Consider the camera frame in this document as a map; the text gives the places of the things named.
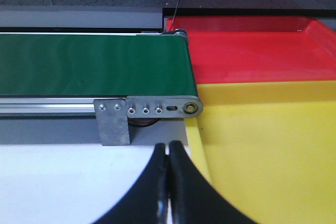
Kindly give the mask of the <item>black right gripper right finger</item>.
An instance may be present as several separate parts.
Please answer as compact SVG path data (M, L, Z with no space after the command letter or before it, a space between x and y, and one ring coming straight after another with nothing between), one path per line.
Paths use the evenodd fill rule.
M174 223L254 223L212 187L180 141L169 143L169 187Z

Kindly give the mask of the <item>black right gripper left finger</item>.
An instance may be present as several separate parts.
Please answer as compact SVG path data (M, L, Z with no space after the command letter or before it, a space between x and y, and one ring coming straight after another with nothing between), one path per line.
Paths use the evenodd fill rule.
M95 223L167 223L167 170L165 144L156 144L136 182Z

